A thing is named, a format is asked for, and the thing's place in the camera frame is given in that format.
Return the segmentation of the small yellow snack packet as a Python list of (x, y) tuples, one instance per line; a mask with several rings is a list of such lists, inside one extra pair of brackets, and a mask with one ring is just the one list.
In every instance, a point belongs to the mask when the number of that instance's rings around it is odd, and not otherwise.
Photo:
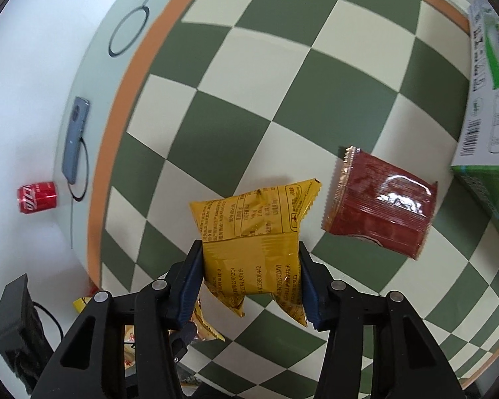
[(239, 317), (246, 296), (270, 295), (306, 325), (299, 228), (321, 187), (313, 178), (190, 203), (203, 243), (204, 282)]

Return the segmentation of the dark red snack packet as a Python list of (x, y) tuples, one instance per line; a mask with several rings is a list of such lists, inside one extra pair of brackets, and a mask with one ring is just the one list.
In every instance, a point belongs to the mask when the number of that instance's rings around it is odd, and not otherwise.
[(343, 150), (322, 228), (416, 259), (431, 227), (438, 184), (350, 146)]

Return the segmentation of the red cola can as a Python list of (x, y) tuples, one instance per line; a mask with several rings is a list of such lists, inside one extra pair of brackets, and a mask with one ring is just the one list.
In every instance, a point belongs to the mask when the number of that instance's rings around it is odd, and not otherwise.
[(54, 182), (40, 182), (21, 186), (17, 190), (19, 212), (31, 214), (57, 207), (57, 189)]

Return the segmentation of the cardboard box with blue print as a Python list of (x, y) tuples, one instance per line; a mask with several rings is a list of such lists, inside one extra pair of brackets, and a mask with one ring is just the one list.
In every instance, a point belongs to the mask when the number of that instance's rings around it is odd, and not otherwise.
[(469, 7), (470, 90), (451, 163), (499, 231), (499, 15), (488, 0)]

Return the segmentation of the grey handheld device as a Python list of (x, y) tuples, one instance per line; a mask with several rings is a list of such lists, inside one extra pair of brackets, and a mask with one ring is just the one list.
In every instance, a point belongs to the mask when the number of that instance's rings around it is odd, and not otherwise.
[(77, 96), (73, 102), (72, 111), (70, 113), (62, 160), (62, 173), (65, 176), (66, 181), (71, 185), (76, 182), (80, 140), (82, 139), (83, 129), (89, 110), (89, 101)]

